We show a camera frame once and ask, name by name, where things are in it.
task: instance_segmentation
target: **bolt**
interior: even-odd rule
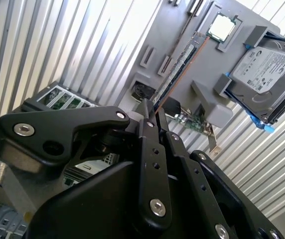
[[[18,123],[14,126],[14,132],[20,136],[32,136],[35,133],[33,126],[27,123]]]
[[[280,237],[278,236],[278,234],[275,231],[270,230],[270,233],[274,239],[280,239]]]
[[[179,140],[179,137],[176,135],[176,134],[172,134],[172,137],[175,139],[175,140]]]
[[[117,112],[117,116],[118,116],[119,118],[122,118],[122,119],[125,118],[125,115],[124,115],[123,113],[120,113],[120,112]]]
[[[158,217],[163,217],[166,214],[166,207],[159,199],[152,199],[150,201],[150,209]]]
[[[199,157],[200,157],[202,160],[206,160],[206,159],[207,159],[206,156],[204,156],[204,154],[202,154],[202,153],[199,154]]]
[[[220,239],[229,239],[229,234],[227,230],[221,224],[215,226],[216,232]]]
[[[153,123],[147,121],[147,124],[148,124],[150,127],[153,127]]]

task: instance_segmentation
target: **ribbed metal panel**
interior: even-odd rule
[[[53,81],[113,105],[160,3],[0,0],[0,116]]]

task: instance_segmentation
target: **slot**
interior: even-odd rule
[[[148,46],[146,52],[144,53],[144,55],[142,57],[140,65],[142,67],[148,68],[154,54],[155,54],[155,49],[151,46]]]
[[[167,74],[167,70],[168,70],[168,66],[171,63],[172,58],[169,56],[166,56],[159,71],[158,71],[158,75],[160,76],[165,76]]]
[[[181,0],[176,0],[176,2],[174,3],[175,6],[178,6],[180,4]]]
[[[206,1],[205,0],[201,0],[201,2],[198,4],[199,7],[196,10],[196,13],[194,16],[199,16],[201,11],[203,10],[204,6],[206,5]]]
[[[195,10],[198,7],[199,3],[200,3],[200,0],[194,0],[193,1],[193,4],[191,5],[191,8],[190,8],[190,10],[188,12],[190,15],[193,15],[193,13],[195,12]]]

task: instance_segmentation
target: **screw hole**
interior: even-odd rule
[[[53,156],[61,155],[64,152],[63,145],[55,141],[46,141],[43,144],[43,149],[46,153]]]
[[[159,164],[157,164],[157,163],[153,163],[152,165],[153,165],[153,167],[154,167],[155,169],[160,169]]]
[[[153,148],[152,151],[153,151],[154,154],[159,154],[159,151],[157,149],[155,149],[155,148]]]

